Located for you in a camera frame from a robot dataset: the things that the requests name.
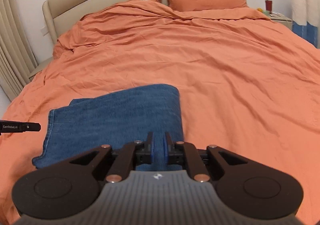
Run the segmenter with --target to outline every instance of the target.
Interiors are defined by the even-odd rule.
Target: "stuffed animal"
[[[292,4],[292,31],[298,36],[307,39],[307,1],[291,0]]]
[[[307,40],[315,47],[318,47],[318,25],[318,0],[307,0]]]

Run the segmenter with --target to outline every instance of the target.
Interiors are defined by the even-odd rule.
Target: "light switch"
[[[44,26],[40,31],[41,31],[42,36],[47,35],[49,32],[47,26]]]

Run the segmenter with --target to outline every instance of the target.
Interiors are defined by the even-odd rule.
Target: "orange bedding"
[[[177,12],[127,2],[85,16],[53,55],[4,115],[42,126],[0,138],[4,225],[19,217],[11,188],[34,170],[49,110],[154,83],[179,89],[186,141],[218,144],[291,174],[304,189],[297,216],[306,224],[320,219],[320,54],[286,27],[250,8]]]

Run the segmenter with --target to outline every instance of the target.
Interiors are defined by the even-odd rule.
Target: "blue denim fabric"
[[[318,47],[318,27],[311,25],[307,22],[307,41]]]
[[[182,141],[178,90],[156,84],[128,89],[94,99],[75,99],[69,106],[49,112],[48,130],[41,156],[32,160],[43,168],[102,144],[121,148],[125,143],[146,140],[153,132],[154,163],[137,170],[179,170],[166,166],[164,133]]]
[[[294,21],[292,24],[292,31],[293,33],[297,34],[299,37],[302,37],[303,39],[307,39],[306,25],[299,25]]]

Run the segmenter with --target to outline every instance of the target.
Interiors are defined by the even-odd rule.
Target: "beige curtain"
[[[30,82],[36,66],[15,0],[0,0],[0,85],[10,100]]]

